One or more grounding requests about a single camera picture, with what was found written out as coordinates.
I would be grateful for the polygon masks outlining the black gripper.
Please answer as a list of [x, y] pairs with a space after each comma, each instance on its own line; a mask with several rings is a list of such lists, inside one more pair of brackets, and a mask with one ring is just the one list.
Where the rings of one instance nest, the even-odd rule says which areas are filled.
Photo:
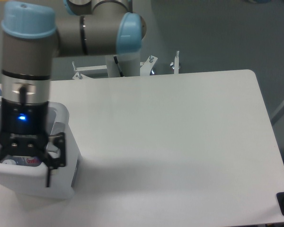
[[2, 99], [0, 128], [0, 161], [10, 156], [38, 157], [46, 166], [46, 187], [52, 173], [66, 167], [64, 132], [48, 136], [46, 132], [49, 102], [27, 104]]

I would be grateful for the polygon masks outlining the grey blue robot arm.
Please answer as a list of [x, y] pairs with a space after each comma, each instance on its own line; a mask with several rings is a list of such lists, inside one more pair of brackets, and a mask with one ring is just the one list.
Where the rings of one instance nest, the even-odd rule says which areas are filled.
[[73, 16], [56, 20], [52, 8], [8, 1], [1, 23], [2, 98], [0, 161], [37, 157], [54, 170], [67, 165], [64, 132], [46, 132], [52, 59], [138, 52], [146, 34], [130, 0], [66, 0]]

